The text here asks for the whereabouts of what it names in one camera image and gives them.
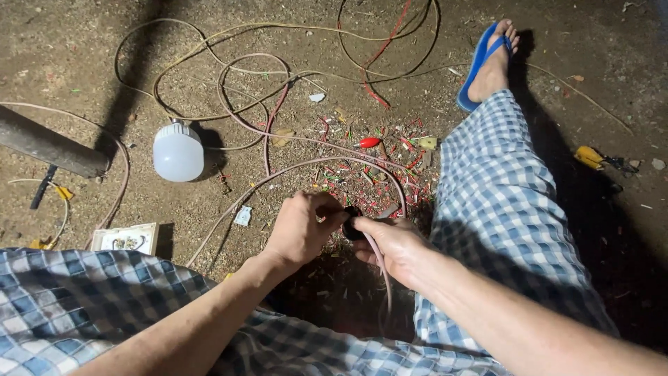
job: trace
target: red wire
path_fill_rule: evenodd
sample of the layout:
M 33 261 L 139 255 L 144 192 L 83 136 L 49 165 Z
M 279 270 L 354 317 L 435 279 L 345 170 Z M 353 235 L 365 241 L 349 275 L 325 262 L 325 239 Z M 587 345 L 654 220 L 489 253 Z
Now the red wire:
M 362 82 L 364 83 L 364 88 L 367 90 L 367 93 L 369 95 L 377 100 L 380 104 L 385 107 L 386 110 L 389 110 L 390 105 L 384 101 L 381 97 L 379 97 L 373 90 L 371 89 L 371 86 L 367 83 L 367 75 L 365 74 L 365 70 L 369 68 L 369 65 L 373 63 L 384 51 L 387 45 L 392 41 L 392 38 L 394 35 L 396 35 L 397 31 L 399 30 L 399 27 L 401 26 L 401 23 L 403 21 L 403 18 L 406 16 L 406 13 L 408 12 L 408 7 L 411 5 L 411 0 L 406 0 L 406 3 L 403 5 L 403 11 L 401 12 L 401 16 L 399 16 L 399 19 L 397 20 L 397 23 L 394 25 L 394 29 L 392 29 L 392 32 L 389 34 L 389 37 L 385 40 L 383 45 L 380 47 L 380 50 L 376 52 L 374 56 L 369 58 L 366 62 L 364 62 L 361 66 L 363 69 L 359 70 L 359 73 L 362 76 Z M 337 29 L 341 29 L 341 21 L 337 21 Z

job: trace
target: concrete floor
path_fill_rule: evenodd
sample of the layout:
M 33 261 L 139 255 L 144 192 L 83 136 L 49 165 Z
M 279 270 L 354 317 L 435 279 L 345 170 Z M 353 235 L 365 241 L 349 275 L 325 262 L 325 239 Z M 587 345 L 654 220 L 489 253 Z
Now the concrete floor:
M 559 200 L 568 213 L 582 258 L 611 315 L 628 339 L 668 349 L 668 302 L 663 299 L 668 287 L 663 268 L 668 261 L 668 170 L 658 171 L 650 164 L 654 158 L 668 161 L 668 66 L 666 34 L 661 31 L 662 27 L 665 31 L 665 24 L 661 25 L 660 12 L 665 2 L 658 1 L 662 0 L 630 6 L 625 12 L 622 0 L 523 0 L 493 7 L 483 0 L 440 1 L 442 21 L 438 28 L 432 10 L 414 35 L 393 42 L 373 67 L 389 75 L 405 70 L 429 48 L 430 38 L 437 31 L 436 46 L 417 71 L 467 62 L 484 28 L 495 19 L 509 17 L 526 30 L 519 60 L 528 56 L 530 63 L 560 78 L 583 76 L 583 82 L 569 82 L 623 119 L 634 130 L 634 136 L 542 72 L 525 72 L 518 65 L 514 88 L 532 126 L 536 149 L 555 175 Z M 346 2 L 343 28 L 385 37 L 402 4 L 400 0 Z M 425 4 L 414 2 L 409 18 Z M 0 14 L 8 36 L 0 40 L 0 100 L 68 110 L 112 129 L 127 145 L 135 143 L 137 146 L 129 150 L 130 184 L 112 226 L 161 223 L 162 236 L 166 237 L 161 246 L 173 252 L 176 263 L 184 264 L 215 218 L 251 182 L 264 175 L 261 147 L 230 152 L 219 160 L 224 173 L 232 175 L 228 179 L 231 193 L 225 193 L 226 187 L 214 175 L 188 184 L 160 179 L 152 168 L 152 140 L 167 118 L 153 99 L 118 84 L 112 65 L 116 46 L 131 27 L 159 17 L 191 22 L 210 35 L 252 21 L 335 27 L 338 7 L 338 2 L 307 0 L 4 1 L 0 3 Z M 197 41 L 198 36 L 181 25 L 158 24 L 143 29 L 122 50 L 121 73 L 133 86 L 150 90 L 161 67 Z M 345 42 L 358 62 L 370 56 L 379 44 L 350 37 Z M 218 43 L 214 50 L 224 60 L 267 52 L 281 56 L 295 71 L 315 69 L 353 78 L 359 75 L 342 56 L 335 35 L 326 31 L 314 31 L 308 36 L 303 29 L 262 29 Z M 278 69 L 276 63 L 265 59 L 241 66 Z M 188 60 L 161 83 L 164 101 L 193 116 L 222 112 L 215 91 L 200 81 L 215 81 L 219 69 L 220 65 L 206 54 Z M 420 116 L 431 132 L 446 136 L 464 117 L 453 100 L 461 79 L 447 70 L 375 85 L 377 92 L 392 104 L 390 111 L 383 110 L 360 86 L 335 78 L 312 78 L 327 89 L 327 99 L 318 105 L 310 103 L 307 95 L 313 94 L 314 88 L 297 83 L 279 112 L 275 128 L 291 127 L 313 136 L 307 133 L 314 126 L 313 119 L 336 105 L 360 119 L 358 134 L 380 124 L 405 124 Z M 253 95 L 261 95 L 282 78 L 233 73 L 229 80 Z M 560 86 L 560 90 L 555 91 L 555 86 Z M 236 105 L 242 103 L 239 98 L 232 99 Z M 18 111 L 87 146 L 105 150 L 104 138 L 85 124 L 37 110 Z M 131 114 L 136 114 L 135 120 L 128 120 Z M 261 119 L 257 110 L 247 116 L 253 122 Z M 215 130 L 225 145 L 240 145 L 253 139 L 248 132 L 238 131 L 230 120 L 201 125 Z M 610 156 L 641 160 L 640 173 L 624 178 L 610 168 L 605 174 L 589 171 L 571 158 L 572 150 L 579 145 L 596 147 Z M 293 147 L 272 150 L 271 160 L 274 166 L 284 167 L 305 159 L 305 155 L 317 154 L 317 148 L 295 143 Z M 0 159 L 0 182 L 40 178 L 47 168 L 5 148 L 0 148 Z M 220 228 L 195 264 L 196 269 L 220 280 L 256 254 L 269 235 L 266 230 L 261 232 L 263 224 L 275 217 L 286 195 L 309 187 L 305 177 L 310 174 L 311 171 L 291 173 L 275 182 L 280 185 L 275 190 L 260 189 L 248 201 L 256 208 L 251 226 L 234 227 L 222 250 L 219 247 L 225 228 Z M 55 181 L 76 194 L 61 248 L 83 245 L 114 200 L 121 178 L 119 158 L 102 184 L 65 171 L 57 173 Z M 625 190 L 611 197 L 610 181 Z M 34 191 L 35 186 L 27 183 L 4 185 L 0 197 L 0 226 L 4 231 L 0 245 L 26 246 L 32 239 L 53 234 L 59 226 L 62 208 L 56 195 L 47 194 L 39 211 L 27 210 Z

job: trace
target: white plastic piece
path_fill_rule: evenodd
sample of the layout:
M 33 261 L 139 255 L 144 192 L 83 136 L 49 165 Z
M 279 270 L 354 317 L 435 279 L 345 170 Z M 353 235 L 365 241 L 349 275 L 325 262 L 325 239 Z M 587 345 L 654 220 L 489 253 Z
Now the white plastic piece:
M 180 122 L 162 127 L 153 141 L 153 167 L 169 181 L 197 179 L 204 170 L 204 148 L 194 130 Z
M 132 227 L 99 229 L 93 233 L 91 251 L 135 250 L 155 256 L 158 224 L 146 223 Z
M 325 99 L 325 95 L 324 93 L 309 95 L 309 99 L 313 102 L 320 102 L 321 100 Z
M 248 223 L 251 221 L 251 209 L 249 206 L 242 206 L 236 217 L 234 217 L 234 222 L 237 225 L 248 226 Z

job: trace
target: right hand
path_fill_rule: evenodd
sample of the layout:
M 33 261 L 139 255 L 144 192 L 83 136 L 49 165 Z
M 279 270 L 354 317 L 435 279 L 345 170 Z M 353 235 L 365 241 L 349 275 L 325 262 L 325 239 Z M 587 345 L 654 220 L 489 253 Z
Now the right hand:
M 434 246 L 425 239 L 415 225 L 405 218 L 371 219 L 355 217 L 353 227 L 373 237 L 385 255 L 385 267 L 391 276 L 404 286 L 416 290 L 420 265 L 424 264 L 426 252 L 434 252 Z M 379 266 L 369 242 L 353 242 L 355 256 L 360 260 Z

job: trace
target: white wire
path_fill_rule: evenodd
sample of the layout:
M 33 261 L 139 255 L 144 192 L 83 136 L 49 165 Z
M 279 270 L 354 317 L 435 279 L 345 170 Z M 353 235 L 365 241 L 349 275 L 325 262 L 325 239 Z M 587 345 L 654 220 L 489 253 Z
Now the white wire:
M 15 179 L 15 180 L 8 181 L 8 183 L 18 183 L 20 181 L 39 181 L 41 183 L 43 180 L 42 179 Z M 54 187 L 56 189 L 60 189 L 60 186 L 58 184 L 55 184 L 51 181 L 47 181 L 47 183 L 49 183 L 49 185 L 51 185 L 52 187 Z M 60 226 L 60 229 L 58 229 L 58 232 L 56 233 L 55 237 L 53 238 L 53 240 L 51 240 L 49 242 L 49 245 L 51 247 L 53 247 L 58 242 L 58 239 L 60 238 L 60 235 L 62 235 L 63 231 L 65 231 L 65 224 L 67 224 L 67 219 L 69 218 L 69 200 L 67 200 L 66 198 L 63 198 L 63 201 L 65 202 L 65 218 L 63 218 L 63 224 Z

